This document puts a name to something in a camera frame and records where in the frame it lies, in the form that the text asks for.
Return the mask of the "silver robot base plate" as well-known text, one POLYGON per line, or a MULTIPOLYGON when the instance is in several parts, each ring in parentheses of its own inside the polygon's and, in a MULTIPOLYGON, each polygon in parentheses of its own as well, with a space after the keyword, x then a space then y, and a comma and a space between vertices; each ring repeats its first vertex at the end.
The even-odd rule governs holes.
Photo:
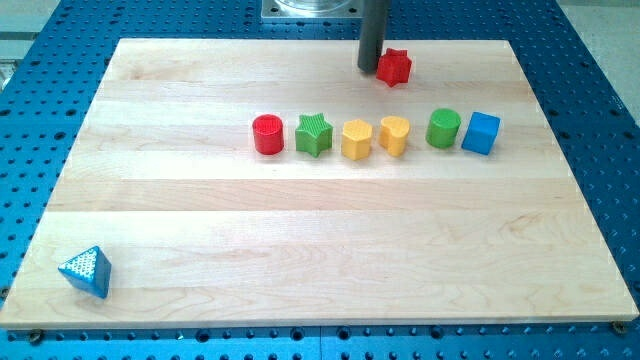
POLYGON ((358 18, 363 0, 262 0, 266 19, 358 18))

